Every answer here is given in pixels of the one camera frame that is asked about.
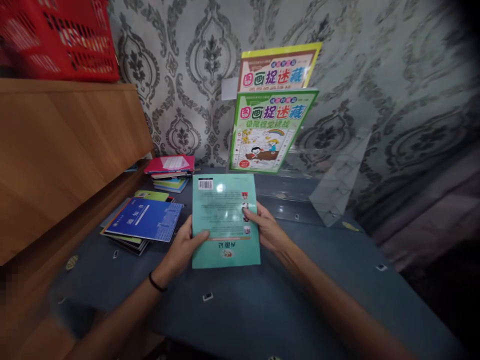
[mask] red plastic basket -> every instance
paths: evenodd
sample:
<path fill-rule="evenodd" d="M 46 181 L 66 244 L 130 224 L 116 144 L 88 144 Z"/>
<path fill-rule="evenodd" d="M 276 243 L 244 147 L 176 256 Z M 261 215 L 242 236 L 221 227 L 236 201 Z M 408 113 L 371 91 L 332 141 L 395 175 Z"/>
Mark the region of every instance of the red plastic basket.
<path fill-rule="evenodd" d="M 108 0 L 0 0 L 0 35 L 35 79 L 116 82 Z"/>

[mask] stack of books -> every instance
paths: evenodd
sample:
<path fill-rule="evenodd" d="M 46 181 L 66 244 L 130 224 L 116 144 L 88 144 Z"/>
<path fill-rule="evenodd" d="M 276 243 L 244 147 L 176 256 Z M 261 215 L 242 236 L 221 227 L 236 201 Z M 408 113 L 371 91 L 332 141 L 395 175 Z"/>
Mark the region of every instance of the stack of books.
<path fill-rule="evenodd" d="M 152 241 L 170 242 L 184 206 L 169 199 L 164 192 L 137 191 L 100 224 L 100 234 L 139 256 Z"/>
<path fill-rule="evenodd" d="M 181 193 L 195 171 L 195 157 L 172 155 L 156 157 L 145 169 L 157 190 Z"/>

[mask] hand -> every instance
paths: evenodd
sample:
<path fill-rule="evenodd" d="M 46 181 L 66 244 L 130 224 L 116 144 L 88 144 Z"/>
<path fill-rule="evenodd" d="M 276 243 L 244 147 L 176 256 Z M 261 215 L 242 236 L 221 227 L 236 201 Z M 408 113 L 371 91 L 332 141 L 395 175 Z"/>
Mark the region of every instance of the hand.
<path fill-rule="evenodd" d="M 260 244 L 275 253 L 286 251 L 291 246 L 295 246 L 294 242 L 277 224 L 277 221 L 265 206 L 257 201 L 256 209 L 258 214 L 251 212 L 247 208 L 243 208 L 243 213 L 249 220 L 258 224 Z"/>
<path fill-rule="evenodd" d="M 205 242 L 209 235 L 210 231 L 204 230 L 192 238 L 192 215 L 190 215 L 176 233 L 170 249 L 152 274 L 158 281 L 158 285 L 165 287 L 171 279 L 181 274 L 187 267 L 195 249 Z"/>

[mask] rainbow drawing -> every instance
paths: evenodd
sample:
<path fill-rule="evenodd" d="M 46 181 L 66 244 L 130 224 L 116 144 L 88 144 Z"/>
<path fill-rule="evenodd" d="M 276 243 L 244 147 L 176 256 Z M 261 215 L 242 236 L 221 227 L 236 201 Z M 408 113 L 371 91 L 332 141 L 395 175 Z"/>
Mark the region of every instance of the rainbow drawing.
<path fill-rule="evenodd" d="M 285 136 L 285 133 L 279 129 L 272 129 L 268 131 L 269 134 L 278 134 L 280 136 Z"/>

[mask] barcode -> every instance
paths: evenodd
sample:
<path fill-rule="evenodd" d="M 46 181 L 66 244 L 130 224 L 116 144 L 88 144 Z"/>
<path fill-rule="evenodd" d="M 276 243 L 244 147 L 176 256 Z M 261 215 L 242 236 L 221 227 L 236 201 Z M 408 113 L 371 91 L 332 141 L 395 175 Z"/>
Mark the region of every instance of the barcode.
<path fill-rule="evenodd" d="M 212 190 L 214 188 L 214 180 L 198 180 L 198 190 Z"/>

